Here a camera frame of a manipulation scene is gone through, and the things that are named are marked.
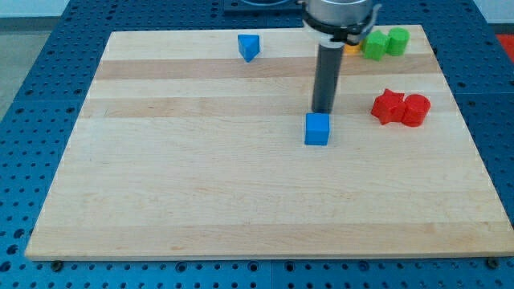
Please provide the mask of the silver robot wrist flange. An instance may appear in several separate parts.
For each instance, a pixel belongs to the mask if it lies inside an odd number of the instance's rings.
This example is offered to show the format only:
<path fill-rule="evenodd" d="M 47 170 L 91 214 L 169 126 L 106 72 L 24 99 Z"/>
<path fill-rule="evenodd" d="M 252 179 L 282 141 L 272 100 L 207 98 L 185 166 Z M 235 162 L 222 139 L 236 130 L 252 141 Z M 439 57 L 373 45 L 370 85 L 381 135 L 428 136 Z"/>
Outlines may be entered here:
<path fill-rule="evenodd" d="M 357 45 L 381 9 L 374 0 L 306 0 L 301 6 L 304 30 L 320 45 Z"/>

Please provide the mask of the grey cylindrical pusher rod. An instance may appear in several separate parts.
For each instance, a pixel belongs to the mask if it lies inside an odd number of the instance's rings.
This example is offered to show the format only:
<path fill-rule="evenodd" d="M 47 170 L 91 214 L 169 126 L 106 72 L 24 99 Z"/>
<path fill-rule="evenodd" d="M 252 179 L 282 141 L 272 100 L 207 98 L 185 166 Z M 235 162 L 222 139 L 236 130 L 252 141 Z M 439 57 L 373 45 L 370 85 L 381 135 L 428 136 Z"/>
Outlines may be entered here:
<path fill-rule="evenodd" d="M 341 69 L 343 47 L 318 46 L 311 109 L 315 113 L 332 112 Z"/>

